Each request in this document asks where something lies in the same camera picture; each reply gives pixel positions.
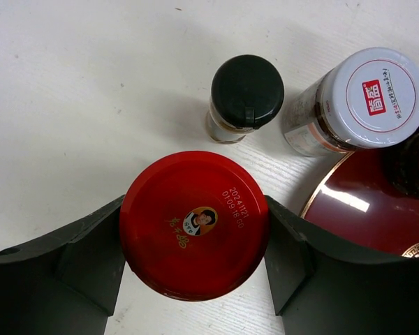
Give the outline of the white lid jar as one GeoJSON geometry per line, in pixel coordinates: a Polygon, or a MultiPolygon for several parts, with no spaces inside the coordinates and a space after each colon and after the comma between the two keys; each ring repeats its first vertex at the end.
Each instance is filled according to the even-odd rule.
{"type": "Polygon", "coordinates": [[[385,47],[360,50],[292,99],[283,132],[305,156],[380,149],[419,127],[419,67],[385,47]]]}

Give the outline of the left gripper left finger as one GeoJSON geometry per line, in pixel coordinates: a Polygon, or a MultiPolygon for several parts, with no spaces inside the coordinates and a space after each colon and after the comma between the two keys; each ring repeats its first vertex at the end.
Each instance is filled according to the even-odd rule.
{"type": "Polygon", "coordinates": [[[0,251],[0,334],[104,334],[125,264],[122,200],[0,251]]]}

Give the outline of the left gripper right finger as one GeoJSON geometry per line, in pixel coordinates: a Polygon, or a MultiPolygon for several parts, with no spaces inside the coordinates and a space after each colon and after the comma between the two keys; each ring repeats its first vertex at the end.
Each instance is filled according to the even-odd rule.
{"type": "Polygon", "coordinates": [[[265,266],[286,334],[419,334],[419,258],[342,239],[273,198],[265,266]]]}

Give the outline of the red cap sauce bottle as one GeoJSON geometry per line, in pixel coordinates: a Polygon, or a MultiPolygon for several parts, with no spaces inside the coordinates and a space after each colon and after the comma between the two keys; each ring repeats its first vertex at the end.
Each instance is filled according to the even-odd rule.
{"type": "Polygon", "coordinates": [[[124,196],[119,236],[131,271],[167,297],[201,302],[252,275],[269,239],[267,200],[236,162],[183,151],[152,163],[124,196]]]}
{"type": "Polygon", "coordinates": [[[383,150],[383,171],[399,193],[419,200],[419,130],[383,150]]]}

